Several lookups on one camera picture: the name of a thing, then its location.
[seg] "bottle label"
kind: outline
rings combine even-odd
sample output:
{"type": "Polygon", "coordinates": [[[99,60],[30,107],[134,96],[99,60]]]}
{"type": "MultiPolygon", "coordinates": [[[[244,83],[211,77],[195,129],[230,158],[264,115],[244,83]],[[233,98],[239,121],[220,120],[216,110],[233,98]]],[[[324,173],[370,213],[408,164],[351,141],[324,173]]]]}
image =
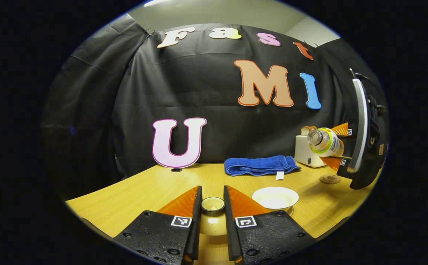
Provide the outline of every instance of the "bottle label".
{"type": "Polygon", "coordinates": [[[325,149],[321,150],[321,151],[317,151],[315,149],[312,149],[312,151],[322,157],[325,156],[331,156],[335,153],[335,151],[338,148],[339,142],[338,142],[338,136],[336,136],[335,132],[328,129],[328,128],[318,128],[318,130],[321,131],[325,131],[328,134],[329,137],[329,141],[328,141],[328,145],[325,149]]]}

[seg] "water bottle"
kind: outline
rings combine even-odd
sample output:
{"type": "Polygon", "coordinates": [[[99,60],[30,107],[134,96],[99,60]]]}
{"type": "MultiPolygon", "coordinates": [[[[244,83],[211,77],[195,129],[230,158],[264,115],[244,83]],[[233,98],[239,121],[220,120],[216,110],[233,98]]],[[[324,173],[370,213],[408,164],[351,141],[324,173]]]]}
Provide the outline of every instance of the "water bottle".
{"type": "Polygon", "coordinates": [[[336,133],[328,128],[312,130],[307,135],[312,152],[323,158],[327,156],[342,156],[345,146],[336,133]]]}

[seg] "letter m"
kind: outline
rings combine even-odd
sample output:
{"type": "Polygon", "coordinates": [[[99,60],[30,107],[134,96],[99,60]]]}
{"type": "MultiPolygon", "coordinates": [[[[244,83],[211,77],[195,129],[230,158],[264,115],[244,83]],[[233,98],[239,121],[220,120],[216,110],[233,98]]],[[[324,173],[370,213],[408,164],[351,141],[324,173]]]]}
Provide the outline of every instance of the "letter m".
{"type": "Polygon", "coordinates": [[[265,104],[269,104],[276,90],[274,104],[280,107],[291,107],[294,105],[287,85],[287,69],[273,65],[269,69],[266,77],[260,68],[249,60],[236,60],[234,64],[242,72],[243,95],[238,98],[238,102],[244,106],[255,106],[259,103],[259,98],[255,96],[255,87],[265,104]]]}

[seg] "white wall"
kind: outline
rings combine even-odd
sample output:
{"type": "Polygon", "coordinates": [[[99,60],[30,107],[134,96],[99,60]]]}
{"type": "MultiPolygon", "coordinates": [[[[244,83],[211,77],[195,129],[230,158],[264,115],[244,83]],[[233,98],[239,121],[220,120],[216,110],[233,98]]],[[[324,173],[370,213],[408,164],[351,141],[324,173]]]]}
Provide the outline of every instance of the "white wall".
{"type": "Polygon", "coordinates": [[[308,16],[294,25],[294,27],[286,32],[286,35],[301,41],[305,40],[311,46],[315,46],[314,43],[320,46],[332,40],[340,39],[337,33],[308,16]]]}

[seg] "towel tag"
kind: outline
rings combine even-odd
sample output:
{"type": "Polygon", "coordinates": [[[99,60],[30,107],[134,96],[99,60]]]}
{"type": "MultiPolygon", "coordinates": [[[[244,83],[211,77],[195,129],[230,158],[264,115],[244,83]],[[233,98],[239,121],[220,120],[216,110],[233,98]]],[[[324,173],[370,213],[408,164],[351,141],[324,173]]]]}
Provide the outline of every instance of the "towel tag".
{"type": "Polygon", "coordinates": [[[276,180],[284,180],[284,171],[276,172],[276,180]]]}

